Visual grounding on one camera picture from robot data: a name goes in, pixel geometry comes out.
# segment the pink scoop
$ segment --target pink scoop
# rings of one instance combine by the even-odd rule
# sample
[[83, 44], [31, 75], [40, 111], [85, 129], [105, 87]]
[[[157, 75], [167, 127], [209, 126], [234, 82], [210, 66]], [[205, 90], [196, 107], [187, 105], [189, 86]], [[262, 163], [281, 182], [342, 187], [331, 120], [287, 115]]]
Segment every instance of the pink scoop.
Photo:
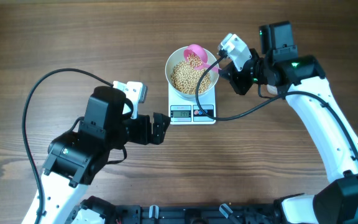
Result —
[[[194, 67], [194, 69], [201, 70], [203, 68], [209, 68], [210, 65], [207, 64], [208, 55], [206, 54], [204, 48], [202, 48], [200, 45], [196, 45], [196, 44], [189, 45], [183, 53], [183, 56], [185, 56], [186, 61], [188, 61], [187, 57], [189, 57], [189, 55], [191, 55], [191, 53], [194, 53], [195, 55], [197, 55], [203, 63], [202, 65], [200, 65], [198, 67]], [[214, 71], [214, 72], [218, 72], [218, 70], [219, 69], [217, 67], [212, 68], [212, 71]]]

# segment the white bowl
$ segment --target white bowl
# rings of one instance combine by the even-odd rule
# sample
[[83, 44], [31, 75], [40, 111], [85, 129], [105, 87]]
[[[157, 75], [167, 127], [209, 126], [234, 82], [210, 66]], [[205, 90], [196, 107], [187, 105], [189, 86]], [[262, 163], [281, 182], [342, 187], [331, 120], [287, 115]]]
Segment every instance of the white bowl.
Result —
[[[179, 64], [181, 61], [185, 60], [183, 53], [186, 48], [187, 48], [187, 46], [182, 47], [182, 48], [176, 50], [174, 53], [172, 53], [171, 56], [169, 56], [167, 63], [165, 64], [165, 77], [167, 78], [169, 85], [175, 90], [176, 94], [178, 94], [182, 98], [194, 99], [194, 98], [196, 98], [196, 96], [194, 94], [182, 93], [181, 91], [179, 91], [175, 87], [173, 87], [172, 80], [171, 80], [171, 75], [173, 73], [174, 66]], [[211, 65], [212, 63], [214, 63], [216, 61], [216, 58], [211, 52], [209, 52], [206, 49], [204, 49], [204, 50], [206, 51], [206, 54], [208, 55], [207, 64]], [[211, 70], [211, 71], [209, 71], [209, 78], [211, 79], [211, 84], [209, 84], [208, 89], [204, 93], [198, 94], [198, 96], [205, 95], [208, 91], [210, 91], [212, 89], [213, 86], [215, 86], [216, 82], [218, 82], [219, 74], [217, 72], [214, 72]]]

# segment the wood grain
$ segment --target wood grain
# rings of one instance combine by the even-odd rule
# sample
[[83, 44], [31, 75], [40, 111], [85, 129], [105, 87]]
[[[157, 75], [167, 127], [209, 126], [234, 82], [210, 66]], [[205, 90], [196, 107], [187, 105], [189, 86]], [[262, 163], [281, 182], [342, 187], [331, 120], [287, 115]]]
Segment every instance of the wood grain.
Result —
[[[214, 52], [232, 32], [259, 51], [258, 26], [284, 20], [293, 24], [300, 55], [315, 55], [325, 69], [358, 134], [357, 1], [0, 5], [0, 223], [20, 223], [35, 194], [21, 116], [29, 90], [43, 74], [74, 67], [110, 82], [141, 81], [149, 94], [140, 113], [166, 114], [163, 69], [174, 50], [197, 43]], [[37, 89], [27, 130], [39, 169], [50, 141], [83, 115], [98, 85], [83, 75], [64, 73]], [[216, 97], [219, 116], [263, 101], [254, 87], [247, 96], [238, 96], [224, 80], [218, 81]], [[309, 134], [285, 101], [236, 121], [170, 126], [162, 145], [128, 144], [127, 149], [128, 159], [105, 167], [86, 197], [140, 205], [272, 202], [289, 194], [315, 194], [328, 183]]]

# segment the white kitchen scale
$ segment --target white kitchen scale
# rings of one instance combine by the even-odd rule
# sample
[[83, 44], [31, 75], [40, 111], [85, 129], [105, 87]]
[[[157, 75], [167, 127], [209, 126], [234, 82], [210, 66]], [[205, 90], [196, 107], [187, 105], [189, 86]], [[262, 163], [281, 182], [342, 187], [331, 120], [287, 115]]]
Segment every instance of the white kitchen scale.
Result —
[[[211, 116], [216, 117], [215, 86], [203, 96], [199, 96], [201, 106]], [[199, 110], [196, 99], [185, 99], [175, 93], [168, 85], [168, 112], [171, 124], [214, 124], [216, 121], [207, 117]]]

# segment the black cable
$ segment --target black cable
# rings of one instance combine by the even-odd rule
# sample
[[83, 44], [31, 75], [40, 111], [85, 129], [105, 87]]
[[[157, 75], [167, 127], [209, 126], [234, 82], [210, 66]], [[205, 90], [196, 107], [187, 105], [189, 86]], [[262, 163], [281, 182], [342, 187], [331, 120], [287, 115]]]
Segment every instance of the black cable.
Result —
[[258, 84], [258, 96], [264, 99], [271, 99], [272, 97], [269, 96], [262, 96], [261, 92], [260, 92], [260, 84]]
[[242, 114], [239, 114], [239, 115], [235, 115], [235, 116], [231, 116], [231, 117], [228, 117], [228, 118], [218, 118], [218, 117], [214, 117], [214, 116], [210, 116], [208, 113], [205, 112], [205, 110], [201, 107], [200, 105], [200, 101], [198, 99], [198, 90], [200, 88], [200, 85], [201, 85], [201, 82], [203, 81], [203, 78], [207, 75], [207, 73], [216, 65], [218, 64], [224, 57], [221, 57], [219, 58], [216, 62], [214, 62], [209, 68], [206, 69], [206, 71], [203, 73], [203, 75], [200, 77], [200, 79], [198, 80], [198, 83], [197, 83], [197, 86], [196, 86], [196, 102], [197, 102], [197, 106], [198, 108], [209, 118], [211, 119], [215, 119], [217, 121], [230, 121], [230, 120], [233, 120], [233, 119], [237, 119], [237, 118], [241, 118], [245, 115], [248, 115], [254, 111], [256, 111], [257, 109], [260, 109], [262, 108], [263, 106], [266, 106], [267, 104], [277, 100], [277, 99], [280, 99], [280, 98], [285, 98], [286, 96], [290, 96], [290, 95], [306, 95], [306, 96], [309, 96], [309, 97], [312, 97], [316, 100], [318, 100], [321, 105], [325, 108], [327, 108], [327, 110], [332, 114], [332, 116], [335, 118], [335, 120], [337, 121], [338, 125], [341, 127], [342, 129], [342, 132], [344, 133], [345, 137], [346, 137], [346, 140], [348, 141], [349, 145], [351, 146], [351, 149], [354, 153], [354, 156], [356, 157], [356, 160], [357, 160], [357, 163], [358, 163], [358, 150], [356, 148], [356, 145], [354, 144], [349, 132], [347, 131], [345, 125], [343, 124], [342, 120], [340, 119], [340, 117], [336, 114], [336, 112], [331, 108], [331, 106], [325, 102], [323, 99], [321, 99], [320, 97], [312, 94], [312, 93], [308, 93], [308, 92], [305, 92], [305, 91], [291, 91], [291, 92], [287, 92], [287, 93], [284, 93], [284, 94], [281, 94], [281, 95], [277, 95], [261, 104], [259, 104], [258, 106], [242, 113]]
[[27, 156], [30, 160], [30, 164], [31, 164], [31, 168], [32, 168], [32, 172], [34, 173], [34, 177], [35, 177], [35, 181], [37, 183], [37, 188], [38, 188], [38, 192], [39, 192], [39, 200], [40, 200], [40, 205], [38, 207], [37, 210], [37, 219], [35, 219], [35, 224], [38, 224], [41, 220], [41, 216], [44, 212], [44, 200], [45, 200], [45, 195], [44, 195], [44, 189], [42, 188], [42, 183], [41, 183], [41, 179], [40, 176], [38, 175], [38, 171], [37, 171], [37, 167], [35, 166], [33, 157], [31, 155], [31, 151], [30, 151], [30, 147], [29, 147], [29, 142], [27, 140], [27, 132], [25, 129], [25, 121], [26, 121], [26, 117], [27, 117], [27, 110], [29, 109], [29, 103], [31, 100], [31, 97], [35, 91], [35, 89], [41, 84], [42, 81], [44, 81], [46, 78], [48, 78], [49, 76], [59, 73], [59, 72], [79, 72], [82, 73], [84, 75], [90, 76], [92, 78], [95, 78], [101, 82], [103, 82], [104, 84], [113, 87], [113, 85], [107, 81], [104, 81], [103, 79], [97, 77], [96, 75], [93, 75], [92, 73], [86, 72], [86, 71], [82, 71], [79, 69], [75, 69], [75, 68], [62, 68], [62, 69], [58, 69], [55, 71], [52, 71], [46, 75], [44, 75], [42, 78], [40, 78], [40, 80], [38, 80], [35, 85], [32, 87], [25, 103], [24, 103], [24, 110], [23, 110], [23, 118], [22, 118], [22, 133], [23, 133], [23, 141], [24, 141], [24, 147], [25, 147], [25, 151], [27, 153]]
[[65, 131], [64, 134], [71, 133], [71, 132], [75, 129], [75, 126], [77, 126], [78, 122], [83, 121], [83, 120], [84, 120], [84, 116], [78, 117], [78, 118], [74, 121], [73, 126], [72, 126], [69, 130]]
[[116, 161], [108, 161], [108, 162], [107, 162], [107, 165], [118, 164], [118, 163], [123, 162], [124, 160], [126, 160], [126, 158], [127, 158], [127, 149], [125, 148], [125, 146], [122, 146], [122, 149], [118, 149], [118, 150], [122, 150], [122, 153], [123, 153], [123, 155], [124, 155], [124, 158], [123, 158], [123, 159], [116, 160]]

